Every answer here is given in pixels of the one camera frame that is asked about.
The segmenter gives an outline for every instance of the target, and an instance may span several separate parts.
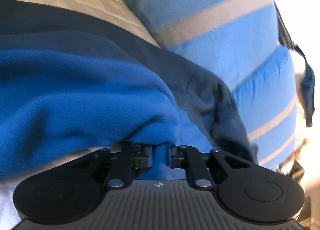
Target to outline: silver screw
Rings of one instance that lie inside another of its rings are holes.
[[[198,179],[196,181],[196,185],[198,187],[209,187],[211,185],[211,181],[209,181],[207,179]]]
[[[120,179],[112,179],[108,181],[108,185],[110,187],[121,187],[123,185],[123,181]]]

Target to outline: striped blue fabric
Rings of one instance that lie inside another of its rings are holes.
[[[293,150],[295,77],[277,45],[273,0],[124,0],[162,48],[220,76],[258,158],[272,168]]]

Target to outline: clothing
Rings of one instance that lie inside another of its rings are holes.
[[[160,145],[158,157],[167,143],[256,162],[216,75],[89,15],[11,0],[0,8],[1,178],[124,139]]]

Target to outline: gray ribbed panel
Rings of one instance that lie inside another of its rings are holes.
[[[208,191],[185,180],[134,180],[111,191],[90,215],[65,225],[43,226],[23,221],[14,230],[303,230],[294,220],[277,226],[242,222],[225,212]]]

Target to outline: tan stripe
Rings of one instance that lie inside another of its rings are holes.
[[[259,165],[266,164],[267,162],[271,161],[273,158],[277,157],[285,148],[289,146],[289,144],[292,142],[292,140],[295,137],[295,133],[293,133],[289,139],[279,148],[277,149],[273,154],[270,154],[268,157],[264,158],[259,162]]]
[[[273,0],[225,0],[151,35],[161,46],[180,44],[271,3]]]
[[[286,106],[286,108],[278,114],[275,118],[258,128],[257,130],[253,131],[252,133],[248,134],[249,142],[259,138],[260,136],[264,135],[266,132],[270,131],[271,129],[275,128],[278,124],[280,124],[293,110],[296,106],[297,102],[297,95],[294,96],[290,104]]]

